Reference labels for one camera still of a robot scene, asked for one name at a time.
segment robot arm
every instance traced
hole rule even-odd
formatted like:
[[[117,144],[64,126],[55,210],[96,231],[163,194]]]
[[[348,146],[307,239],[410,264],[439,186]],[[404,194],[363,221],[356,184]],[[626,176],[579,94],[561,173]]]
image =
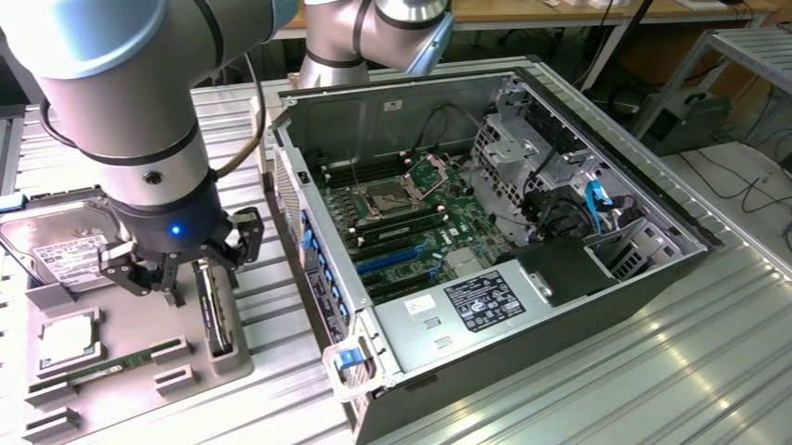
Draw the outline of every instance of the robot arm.
[[[363,57],[429,73],[450,37],[447,0],[306,4],[303,85],[364,81]],[[209,258],[232,275],[258,256],[262,220],[255,209],[230,218],[222,210],[189,90],[272,37],[296,6],[298,0],[0,0],[10,49],[92,160],[132,236],[101,253],[103,274],[137,295],[171,292],[180,263]],[[235,247],[226,244],[232,228],[242,236]]]

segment hard drive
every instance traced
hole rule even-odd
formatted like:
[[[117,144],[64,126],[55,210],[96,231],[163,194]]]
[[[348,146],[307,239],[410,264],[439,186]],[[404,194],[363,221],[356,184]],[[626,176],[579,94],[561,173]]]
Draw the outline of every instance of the hard drive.
[[[0,243],[33,286],[60,282],[84,292],[109,285],[99,274],[96,250],[120,238],[121,225],[97,187],[32,197],[0,215]]]

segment motherboard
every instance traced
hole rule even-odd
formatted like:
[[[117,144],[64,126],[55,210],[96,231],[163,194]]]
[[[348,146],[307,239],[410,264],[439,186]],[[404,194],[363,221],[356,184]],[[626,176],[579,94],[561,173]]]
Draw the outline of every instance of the motherboard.
[[[490,267],[513,248],[447,157],[328,171],[323,199],[375,304]]]

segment screw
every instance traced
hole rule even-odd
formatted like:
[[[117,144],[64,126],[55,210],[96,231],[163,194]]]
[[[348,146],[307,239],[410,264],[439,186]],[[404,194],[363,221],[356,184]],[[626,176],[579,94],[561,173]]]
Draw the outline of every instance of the screw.
[[[145,172],[143,180],[147,184],[156,185],[161,184],[161,173],[160,172]]]

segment blue pci slot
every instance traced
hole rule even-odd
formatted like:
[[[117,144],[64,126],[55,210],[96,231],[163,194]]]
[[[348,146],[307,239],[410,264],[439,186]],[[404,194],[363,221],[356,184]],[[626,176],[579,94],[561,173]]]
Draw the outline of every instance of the blue pci slot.
[[[387,257],[380,258],[379,260],[364,262],[356,267],[358,273],[370,273],[384,267],[392,266],[394,264],[399,264],[400,262],[414,260],[421,256],[421,253],[423,252],[423,247],[425,245],[421,245],[417,248],[411,248],[410,250],[388,255]]]

